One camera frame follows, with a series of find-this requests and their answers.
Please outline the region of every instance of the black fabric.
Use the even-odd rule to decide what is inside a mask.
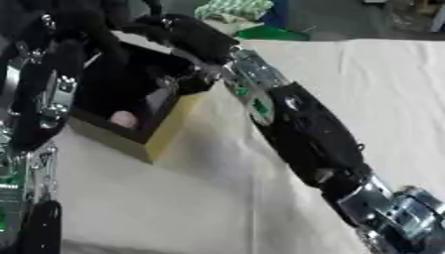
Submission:
[[[166,28],[162,20],[171,21],[171,27]],[[143,35],[159,44],[168,43],[209,64],[226,64],[230,47],[239,44],[236,39],[206,23],[180,14],[167,14],[161,18],[141,17],[123,30]]]
[[[349,130],[301,85],[275,87],[269,95],[275,119],[270,126],[257,124],[258,129],[305,184],[320,187],[317,170],[352,172],[364,163]],[[297,110],[288,105],[289,98],[298,104]]]

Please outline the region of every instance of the white cloth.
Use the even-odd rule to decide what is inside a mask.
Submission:
[[[367,161],[390,186],[424,187],[445,200],[444,43],[250,44],[367,144]],[[58,145],[65,239],[165,253],[365,253],[221,84],[157,166],[70,129]]]

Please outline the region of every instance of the cardboard box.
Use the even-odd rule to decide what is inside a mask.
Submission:
[[[115,71],[109,71],[109,66],[105,66],[104,59],[94,60],[85,69],[70,125],[83,136],[143,162],[153,163],[183,126],[203,91],[211,85],[204,82],[200,73],[191,72],[194,67],[182,59],[131,45],[123,44],[122,47],[132,55],[130,68],[140,69],[136,72],[127,69],[127,73],[119,73],[116,77]],[[165,85],[165,80],[169,81],[169,86]],[[141,85],[151,88],[140,89]],[[125,96],[122,100],[118,97],[120,88],[121,96]],[[128,94],[125,93],[129,92],[130,97],[134,97],[144,89],[150,90],[142,96],[147,100],[150,112],[136,110],[134,115],[139,120],[136,129],[128,129],[109,120],[113,111],[125,109],[123,104],[128,103]]]

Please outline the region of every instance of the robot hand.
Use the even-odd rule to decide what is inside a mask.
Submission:
[[[92,12],[43,14],[0,56],[0,251],[60,253],[57,148],[93,42],[125,64],[118,40]]]
[[[174,48],[226,87],[305,184],[373,253],[445,251],[445,204],[425,190],[391,191],[364,162],[362,149],[340,120],[303,86],[288,81],[256,52],[190,17],[142,18],[124,32]]]

